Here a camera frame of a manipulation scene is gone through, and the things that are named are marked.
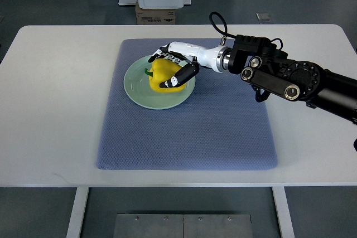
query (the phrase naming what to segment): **pepper stem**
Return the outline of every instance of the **pepper stem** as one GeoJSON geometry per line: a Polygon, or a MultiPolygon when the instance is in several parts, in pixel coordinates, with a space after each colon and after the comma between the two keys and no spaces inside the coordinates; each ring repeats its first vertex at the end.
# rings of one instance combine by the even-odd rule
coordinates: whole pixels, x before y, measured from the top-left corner
{"type": "Polygon", "coordinates": [[[152,72],[149,72],[149,71],[147,70],[147,68],[145,68],[145,74],[147,74],[147,75],[149,75],[149,76],[152,76],[152,75],[153,75],[153,73],[152,73],[152,72]]]}

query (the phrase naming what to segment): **table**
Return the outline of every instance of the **table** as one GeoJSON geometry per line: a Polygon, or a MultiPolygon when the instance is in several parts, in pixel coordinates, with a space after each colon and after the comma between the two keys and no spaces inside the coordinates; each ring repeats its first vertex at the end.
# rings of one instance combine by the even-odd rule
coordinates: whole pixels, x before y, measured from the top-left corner
{"type": "MultiPolygon", "coordinates": [[[[312,61],[357,79],[357,55],[339,26],[229,25],[228,31],[279,37],[289,59],[312,61]]],[[[356,126],[277,96],[266,101],[278,156],[274,169],[97,169],[99,137],[121,42],[176,37],[220,35],[209,25],[20,29],[0,65],[0,186],[78,187],[78,200],[86,199],[88,187],[268,186],[282,196],[284,207],[283,186],[357,185],[356,126]]]]}

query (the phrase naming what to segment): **plate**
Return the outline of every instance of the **plate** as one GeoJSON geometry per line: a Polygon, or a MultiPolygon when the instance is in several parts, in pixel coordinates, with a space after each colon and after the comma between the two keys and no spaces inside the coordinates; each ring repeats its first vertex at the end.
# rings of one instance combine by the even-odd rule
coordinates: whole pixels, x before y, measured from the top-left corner
{"type": "Polygon", "coordinates": [[[175,107],[184,102],[192,93],[196,79],[193,77],[183,90],[175,93],[158,93],[151,89],[145,68],[150,70],[151,63],[146,56],[134,62],[124,76],[124,89],[129,98],[136,104],[154,110],[175,107]]]}

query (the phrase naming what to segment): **yellow bell pepper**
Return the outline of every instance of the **yellow bell pepper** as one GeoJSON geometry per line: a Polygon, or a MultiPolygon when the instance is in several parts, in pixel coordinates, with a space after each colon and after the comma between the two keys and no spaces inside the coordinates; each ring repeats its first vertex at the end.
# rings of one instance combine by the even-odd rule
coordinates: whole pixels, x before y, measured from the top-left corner
{"type": "Polygon", "coordinates": [[[160,83],[165,82],[172,78],[175,73],[181,69],[182,66],[168,60],[168,59],[155,59],[152,62],[150,72],[145,69],[145,73],[149,77],[149,84],[152,90],[159,93],[172,93],[183,90],[186,84],[177,88],[161,88],[160,83]]]}

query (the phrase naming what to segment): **cable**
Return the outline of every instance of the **cable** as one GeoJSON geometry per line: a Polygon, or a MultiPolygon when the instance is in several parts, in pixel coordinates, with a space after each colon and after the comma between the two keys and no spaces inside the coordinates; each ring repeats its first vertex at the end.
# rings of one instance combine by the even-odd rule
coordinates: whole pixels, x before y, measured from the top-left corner
{"type": "MultiPolygon", "coordinates": [[[[228,33],[227,23],[225,22],[223,16],[222,16],[221,14],[219,14],[217,11],[212,11],[212,12],[210,13],[209,18],[210,18],[210,23],[211,23],[211,25],[213,26],[213,28],[215,28],[215,30],[216,30],[217,32],[219,32],[221,35],[228,36],[228,37],[231,37],[231,38],[236,38],[236,36],[234,36],[234,35],[228,33]],[[219,28],[217,27],[217,25],[215,24],[215,22],[213,21],[213,19],[212,19],[212,16],[213,16],[213,15],[216,15],[216,16],[217,16],[218,18],[220,18],[220,20],[222,21],[223,26],[224,26],[224,32],[223,32],[221,29],[219,29],[219,28]]],[[[279,50],[283,49],[283,41],[282,41],[280,38],[274,38],[271,42],[274,42],[274,41],[279,41],[279,42],[280,42],[280,48],[279,48],[279,50]]]]}
{"type": "Polygon", "coordinates": [[[211,23],[211,25],[213,26],[213,28],[215,28],[215,30],[216,30],[217,32],[219,32],[221,35],[228,36],[228,37],[231,37],[231,38],[235,38],[234,35],[228,33],[227,23],[225,22],[225,20],[224,20],[224,18],[222,17],[221,14],[219,14],[217,11],[213,11],[213,12],[210,13],[209,18],[210,18],[210,23],[211,23]],[[224,32],[223,32],[221,29],[219,29],[219,28],[217,27],[217,25],[215,24],[215,22],[213,21],[213,19],[212,19],[212,16],[213,16],[213,15],[216,15],[218,18],[221,19],[221,21],[222,21],[222,23],[223,23],[223,26],[224,26],[224,32]]]}
{"type": "Polygon", "coordinates": [[[279,50],[282,50],[283,49],[283,41],[280,38],[274,38],[271,42],[274,42],[275,40],[278,40],[280,42],[279,50]]]}

